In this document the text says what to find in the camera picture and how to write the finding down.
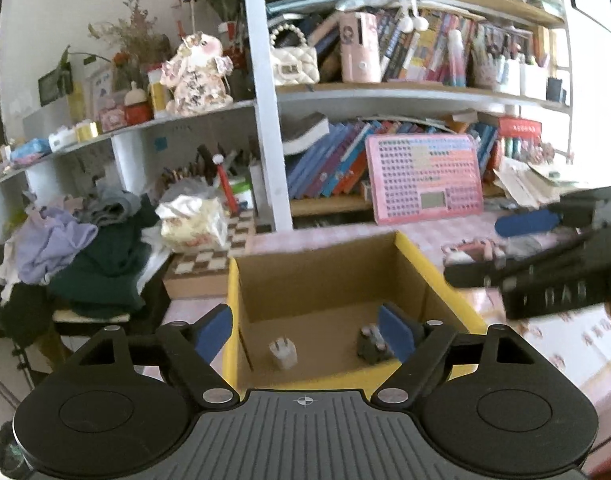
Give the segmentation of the pink cylindrical case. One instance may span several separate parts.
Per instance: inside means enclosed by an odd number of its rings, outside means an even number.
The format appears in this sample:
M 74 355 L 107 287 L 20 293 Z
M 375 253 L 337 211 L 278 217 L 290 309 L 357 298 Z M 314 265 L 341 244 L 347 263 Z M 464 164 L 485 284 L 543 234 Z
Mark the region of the pink cylindrical case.
M 381 81 L 377 18 L 365 12 L 345 12 L 339 21 L 342 80 L 353 84 Z

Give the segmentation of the stack of papers books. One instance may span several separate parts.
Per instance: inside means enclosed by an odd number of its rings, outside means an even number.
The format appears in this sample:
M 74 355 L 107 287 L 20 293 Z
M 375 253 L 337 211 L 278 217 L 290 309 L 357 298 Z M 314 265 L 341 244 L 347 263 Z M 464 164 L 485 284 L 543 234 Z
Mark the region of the stack of papers books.
M 548 175 L 555 167 L 537 165 L 504 157 L 499 168 L 494 169 L 494 184 L 502 188 L 505 195 L 518 206 L 537 209 L 560 200 L 560 197 L 575 192 L 573 183 L 561 183 Z

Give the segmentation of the row of blue books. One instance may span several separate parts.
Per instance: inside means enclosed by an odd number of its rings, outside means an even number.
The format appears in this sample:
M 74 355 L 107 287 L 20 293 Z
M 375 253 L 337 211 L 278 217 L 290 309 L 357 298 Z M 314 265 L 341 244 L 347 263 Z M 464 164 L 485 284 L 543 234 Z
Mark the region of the row of blue books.
M 330 124 L 328 132 L 301 153 L 286 156 L 289 200 L 320 198 L 347 192 L 349 181 L 366 171 L 366 139 L 374 134 L 438 133 L 421 120 L 364 120 Z

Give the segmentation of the black charger block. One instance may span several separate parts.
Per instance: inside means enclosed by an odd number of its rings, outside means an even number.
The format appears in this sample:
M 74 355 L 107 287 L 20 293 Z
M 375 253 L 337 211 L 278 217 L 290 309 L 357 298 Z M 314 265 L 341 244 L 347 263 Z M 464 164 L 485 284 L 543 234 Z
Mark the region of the black charger block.
M 359 330 L 356 355 L 369 365 L 376 365 L 393 358 L 393 353 L 376 324 L 365 325 Z

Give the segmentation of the crumpled white plastic bag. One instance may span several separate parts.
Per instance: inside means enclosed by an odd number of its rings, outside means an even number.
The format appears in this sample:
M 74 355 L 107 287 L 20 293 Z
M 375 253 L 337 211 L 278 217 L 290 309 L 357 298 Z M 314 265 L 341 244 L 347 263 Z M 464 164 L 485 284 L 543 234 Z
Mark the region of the crumpled white plastic bag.
M 160 235 L 173 252 L 198 247 L 222 248 L 228 241 L 230 216 L 217 198 L 179 195 L 156 208 Z

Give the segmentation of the pink keyboard learning toy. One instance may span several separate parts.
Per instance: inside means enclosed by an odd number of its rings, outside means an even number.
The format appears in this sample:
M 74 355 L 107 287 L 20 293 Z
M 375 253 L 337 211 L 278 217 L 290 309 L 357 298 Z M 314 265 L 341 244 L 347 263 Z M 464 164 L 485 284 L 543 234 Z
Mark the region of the pink keyboard learning toy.
M 468 134 L 379 134 L 365 148 L 379 226 L 483 211 L 477 151 Z

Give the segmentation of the white quilted handbag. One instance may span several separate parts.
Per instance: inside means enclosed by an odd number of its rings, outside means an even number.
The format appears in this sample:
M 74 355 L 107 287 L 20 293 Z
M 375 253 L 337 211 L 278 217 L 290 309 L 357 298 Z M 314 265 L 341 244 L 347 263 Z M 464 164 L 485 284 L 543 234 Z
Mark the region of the white quilted handbag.
M 281 32 L 292 32 L 298 38 L 299 44 L 296 47 L 276 47 L 276 39 Z M 292 24 L 274 27 L 269 39 L 275 87 L 319 83 L 316 49 L 307 44 L 307 38 L 299 27 Z

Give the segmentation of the white wooden shelf unit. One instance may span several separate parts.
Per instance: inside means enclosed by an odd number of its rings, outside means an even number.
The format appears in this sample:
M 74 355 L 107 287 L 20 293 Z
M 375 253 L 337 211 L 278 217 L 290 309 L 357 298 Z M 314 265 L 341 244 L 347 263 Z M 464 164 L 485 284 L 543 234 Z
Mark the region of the white wooden shelf unit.
M 39 107 L 39 78 L 52 70 L 65 50 L 89 46 L 88 25 L 115 15 L 121 0 L 2 0 L 0 13 L 0 110 L 8 134 L 19 138 L 22 122 Z M 172 0 L 141 0 L 157 22 L 172 26 Z M 258 136 L 272 226 L 292 226 L 287 180 L 280 150 L 280 121 L 319 110 L 329 118 L 368 115 L 432 116 L 448 110 L 476 108 L 532 114 L 550 110 L 555 117 L 570 113 L 560 103 L 475 88 L 441 87 L 398 81 L 392 84 L 318 84 L 275 87 L 271 79 L 266 0 L 245 0 L 252 37 L 252 75 L 255 95 L 196 118 L 167 117 L 107 133 L 119 182 L 127 191 L 150 191 L 164 166 L 156 151 L 161 136 L 168 153 L 189 155 L 199 141 L 209 144 Z

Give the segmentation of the checkered board box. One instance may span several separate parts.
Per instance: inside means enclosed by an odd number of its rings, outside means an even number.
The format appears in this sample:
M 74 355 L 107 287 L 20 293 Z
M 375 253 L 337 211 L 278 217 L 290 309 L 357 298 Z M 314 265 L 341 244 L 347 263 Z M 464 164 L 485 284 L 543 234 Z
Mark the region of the checkered board box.
M 243 210 L 228 220 L 223 247 L 196 246 L 186 254 L 176 255 L 164 275 L 168 296 L 172 300 L 225 297 L 231 259 L 249 252 L 256 231 L 256 214 L 251 209 Z

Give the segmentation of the white power plug adapter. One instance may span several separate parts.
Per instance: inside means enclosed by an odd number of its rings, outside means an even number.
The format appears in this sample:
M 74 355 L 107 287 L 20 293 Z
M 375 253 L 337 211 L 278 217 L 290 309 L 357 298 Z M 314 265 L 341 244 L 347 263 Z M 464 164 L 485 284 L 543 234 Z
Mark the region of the white power plug adapter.
M 298 354 L 295 344 L 286 337 L 280 337 L 270 342 L 269 350 L 275 366 L 279 370 L 290 370 L 298 364 Z

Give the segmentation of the red white pen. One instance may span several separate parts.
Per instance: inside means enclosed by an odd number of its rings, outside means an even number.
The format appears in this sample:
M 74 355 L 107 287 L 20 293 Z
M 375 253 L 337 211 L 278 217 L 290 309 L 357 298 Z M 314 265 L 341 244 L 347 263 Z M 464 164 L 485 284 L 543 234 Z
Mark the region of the red white pen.
M 235 195 L 232 191 L 232 186 L 230 185 L 230 180 L 228 180 L 228 174 L 226 173 L 224 166 L 224 157 L 221 154 L 215 154 L 214 157 L 212 157 L 212 161 L 218 170 L 221 188 L 225 195 L 226 203 L 228 203 L 228 210 L 233 216 L 236 216 L 238 211 L 240 211 L 240 208 L 238 208 Z

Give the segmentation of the floral ceramic figurine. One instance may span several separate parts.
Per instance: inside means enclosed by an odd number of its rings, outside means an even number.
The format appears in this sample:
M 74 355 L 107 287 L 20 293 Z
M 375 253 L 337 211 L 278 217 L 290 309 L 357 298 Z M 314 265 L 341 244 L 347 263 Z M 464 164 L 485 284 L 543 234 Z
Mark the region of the floral ceramic figurine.
M 233 68 L 218 38 L 204 32 L 186 36 L 173 58 L 161 68 L 160 82 L 172 91 L 167 112 L 192 117 L 230 106 L 233 98 L 225 79 Z

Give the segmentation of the red book box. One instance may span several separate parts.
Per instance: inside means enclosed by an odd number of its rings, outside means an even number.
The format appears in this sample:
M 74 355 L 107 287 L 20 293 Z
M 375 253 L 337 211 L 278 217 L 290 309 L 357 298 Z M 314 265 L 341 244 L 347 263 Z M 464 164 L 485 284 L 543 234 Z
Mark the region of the red book box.
M 508 139 L 521 139 L 527 141 L 540 141 L 542 124 L 534 120 L 501 116 L 497 118 L 499 136 Z

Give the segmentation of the yellow cardboard box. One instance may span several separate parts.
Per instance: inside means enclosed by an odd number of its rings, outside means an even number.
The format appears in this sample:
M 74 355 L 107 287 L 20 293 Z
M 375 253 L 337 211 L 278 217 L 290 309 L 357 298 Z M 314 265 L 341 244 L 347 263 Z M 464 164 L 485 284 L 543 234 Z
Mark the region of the yellow cardboard box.
M 440 320 L 483 334 L 483 318 L 451 288 L 405 234 L 390 232 L 302 252 L 246 255 L 231 262 L 232 337 L 223 376 L 238 392 L 358 388 L 372 393 L 397 367 L 356 355 L 359 330 L 392 302 L 416 321 Z M 279 370 L 271 341 L 290 339 L 298 364 Z

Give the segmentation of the pile of clothes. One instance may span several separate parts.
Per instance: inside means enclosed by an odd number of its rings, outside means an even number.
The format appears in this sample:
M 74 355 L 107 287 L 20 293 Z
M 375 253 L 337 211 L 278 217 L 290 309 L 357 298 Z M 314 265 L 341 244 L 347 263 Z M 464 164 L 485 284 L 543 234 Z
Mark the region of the pile of clothes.
M 147 195 L 102 186 L 31 207 L 3 245 L 0 306 L 49 318 L 62 302 L 86 318 L 131 315 L 166 258 Z

